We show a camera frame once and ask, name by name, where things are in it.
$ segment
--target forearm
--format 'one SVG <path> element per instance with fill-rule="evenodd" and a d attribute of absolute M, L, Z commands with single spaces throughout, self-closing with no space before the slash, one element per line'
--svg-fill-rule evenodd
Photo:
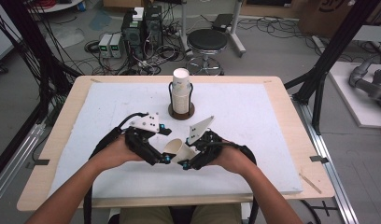
<path fill-rule="evenodd" d="M 57 189 L 26 223 L 69 223 L 83 197 L 101 170 L 85 163 Z"/>
<path fill-rule="evenodd" d="M 302 223 L 259 167 L 250 162 L 242 176 L 250 185 L 267 223 Z"/>

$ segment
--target hand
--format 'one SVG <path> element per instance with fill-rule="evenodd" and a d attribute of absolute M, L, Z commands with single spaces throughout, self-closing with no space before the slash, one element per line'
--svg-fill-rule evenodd
<path fill-rule="evenodd" d="M 126 146 L 123 134 L 90 159 L 90 162 L 102 171 L 120 166 L 127 161 L 142 161 L 142 159 Z"/>
<path fill-rule="evenodd" d="M 250 166 L 255 166 L 239 149 L 228 146 L 224 146 L 220 155 L 209 165 L 220 165 L 225 170 L 239 175 L 244 175 Z"/>

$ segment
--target white board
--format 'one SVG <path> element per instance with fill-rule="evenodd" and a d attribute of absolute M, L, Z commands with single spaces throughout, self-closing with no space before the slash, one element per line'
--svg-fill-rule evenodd
<path fill-rule="evenodd" d="M 149 142 L 162 152 L 174 138 L 183 140 L 189 126 L 215 116 L 210 128 L 221 137 L 247 145 L 258 165 L 284 194 L 301 192 L 302 184 L 262 84 L 194 84 L 195 114 L 172 119 L 167 108 L 167 84 L 94 83 L 79 112 L 59 160 L 50 194 L 92 154 L 96 144 L 128 115 L 158 112 L 160 123 L 173 132 L 155 135 Z M 128 162 L 103 172 L 93 185 L 94 198 L 136 198 L 251 193 L 247 182 L 218 166 L 183 171 L 178 164 Z"/>
<path fill-rule="evenodd" d="M 351 72 L 359 65 L 359 63 L 336 63 L 331 69 L 333 83 L 359 127 L 381 128 L 381 107 L 369 98 L 365 91 L 348 85 Z M 372 82 L 377 69 L 381 69 L 381 64 L 371 64 L 368 74 L 363 79 Z"/>

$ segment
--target concrete floor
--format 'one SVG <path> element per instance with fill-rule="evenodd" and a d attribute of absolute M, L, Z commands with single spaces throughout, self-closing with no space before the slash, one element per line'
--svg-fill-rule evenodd
<path fill-rule="evenodd" d="M 215 13 L 228 13 L 231 12 L 231 8 L 232 5 L 228 5 Z M 203 19 L 197 16 L 200 12 L 189 10 L 188 14 L 195 15 L 188 18 L 189 27 Z M 119 31 L 122 15 L 123 13 L 120 12 L 104 11 L 101 8 L 101 2 L 97 1 L 89 4 L 86 12 L 80 13 L 71 8 L 50 13 L 48 18 L 51 22 L 57 23 L 76 18 L 60 26 L 77 27 L 82 30 L 85 39 L 65 50 L 73 60 L 83 60 L 91 57 L 83 50 L 85 43 L 98 39 L 104 32 Z M 206 17 L 210 21 L 215 18 L 209 15 Z M 198 22 L 195 27 L 206 26 L 208 23 Z M 276 38 L 259 31 L 256 27 L 248 30 L 239 27 L 237 34 L 247 49 L 247 53 L 239 58 L 233 46 L 230 45 L 215 57 L 223 65 L 225 76 L 278 76 L 286 83 L 309 71 L 318 60 L 315 50 L 308 48 L 303 38 Z M 346 54 L 364 58 L 370 56 L 359 48 L 357 43 L 352 43 L 347 48 Z M 3 62 L 8 67 L 9 73 L 0 74 L 0 153 L 38 103 L 38 87 L 20 56 L 16 52 L 11 52 Z M 186 61 L 165 63 L 161 66 L 160 75 L 171 75 L 176 68 L 183 67 L 185 63 Z M 96 67 L 97 63 L 91 63 L 91 65 Z M 92 73 L 92 69 L 87 64 L 80 67 L 86 74 Z M 290 89 L 289 93 L 296 92 L 298 88 Z M 320 129 L 359 223 L 381 223 L 380 130 L 357 126 L 329 78 L 327 78 L 324 92 Z M 16 208 L 17 200 L 32 172 L 25 167 L 29 161 L 31 161 L 30 158 L 0 200 L 0 223 L 21 223 L 31 215 L 29 212 L 20 212 Z M 324 201 L 327 206 L 336 207 L 334 199 Z M 308 200 L 308 202 L 314 206 L 322 206 L 321 200 Z M 290 203 L 304 223 L 309 221 L 315 223 L 309 211 L 301 203 L 298 201 Z M 94 209 L 93 222 L 106 223 L 108 212 L 107 209 Z M 322 223 L 343 222 L 337 211 L 330 211 L 327 216 L 325 211 L 317 210 L 317 214 Z M 78 211 L 72 223 L 80 223 L 82 219 L 82 213 Z M 257 223 L 264 223 L 262 216 L 259 216 Z"/>

